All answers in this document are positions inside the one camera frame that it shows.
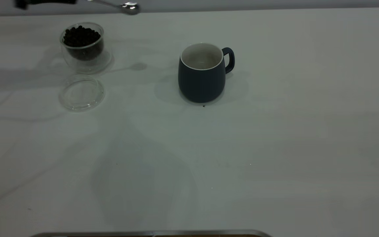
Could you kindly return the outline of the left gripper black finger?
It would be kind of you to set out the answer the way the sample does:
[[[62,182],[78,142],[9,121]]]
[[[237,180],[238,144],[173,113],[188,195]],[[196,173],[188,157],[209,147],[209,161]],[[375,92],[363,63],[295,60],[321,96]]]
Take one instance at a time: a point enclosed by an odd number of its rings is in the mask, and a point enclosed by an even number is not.
[[[29,5],[38,5],[38,4],[47,4],[47,3],[75,5],[77,1],[76,0],[15,0],[14,6],[17,9],[27,10]]]

